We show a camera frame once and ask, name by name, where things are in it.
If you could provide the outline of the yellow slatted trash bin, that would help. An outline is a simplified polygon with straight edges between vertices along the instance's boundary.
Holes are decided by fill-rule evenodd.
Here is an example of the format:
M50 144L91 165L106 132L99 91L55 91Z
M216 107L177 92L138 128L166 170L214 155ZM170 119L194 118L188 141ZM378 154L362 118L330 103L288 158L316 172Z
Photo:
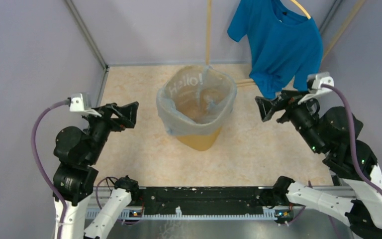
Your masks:
M182 144L197 150L197 151L206 151L210 149L215 141L217 140L222 127L219 127L213 133L209 135L184 135L176 136L176 139Z

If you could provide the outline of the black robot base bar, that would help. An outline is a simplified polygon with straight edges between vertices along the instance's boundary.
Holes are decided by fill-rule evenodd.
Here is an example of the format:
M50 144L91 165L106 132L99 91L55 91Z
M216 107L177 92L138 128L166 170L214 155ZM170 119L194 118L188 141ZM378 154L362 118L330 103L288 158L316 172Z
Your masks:
M185 216L256 215L274 209L275 215L292 214L296 204L274 194L271 187L142 187L132 197L132 207L148 215Z

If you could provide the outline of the light blue plastic trash bag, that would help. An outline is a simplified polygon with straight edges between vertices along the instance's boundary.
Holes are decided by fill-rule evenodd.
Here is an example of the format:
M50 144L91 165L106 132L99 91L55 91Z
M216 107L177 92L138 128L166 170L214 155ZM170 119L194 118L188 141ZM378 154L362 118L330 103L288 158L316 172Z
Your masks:
M158 116L169 135L209 135L227 121L236 95L237 85L227 74L185 66L158 90Z

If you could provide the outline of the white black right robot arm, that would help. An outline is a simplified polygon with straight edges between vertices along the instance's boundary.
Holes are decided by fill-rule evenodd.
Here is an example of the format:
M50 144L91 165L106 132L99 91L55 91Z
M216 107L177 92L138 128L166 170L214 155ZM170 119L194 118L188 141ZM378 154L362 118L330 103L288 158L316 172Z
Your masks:
M319 101L307 92L282 91L273 100L255 98L262 121L283 111L278 123L290 122L311 151L324 154L323 163L349 185L354 199L315 190L280 176L260 201L270 207L299 204L322 212L347 225L363 239L382 239L382 172L372 149L358 140L363 123L352 114L344 96L342 105L319 115Z

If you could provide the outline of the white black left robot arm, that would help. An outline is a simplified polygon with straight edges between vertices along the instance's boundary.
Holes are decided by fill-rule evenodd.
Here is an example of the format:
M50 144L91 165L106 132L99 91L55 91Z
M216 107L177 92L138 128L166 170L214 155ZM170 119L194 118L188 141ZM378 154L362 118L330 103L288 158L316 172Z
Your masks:
M85 215L94 191L98 171L96 164L111 132L134 128L138 102L118 106L116 103L91 108L72 99L70 111L88 123L86 130L70 126L56 136L54 155L60 165L53 176L57 239L105 239L127 206L139 201L139 185L128 176L116 180L114 189L101 211L85 228Z

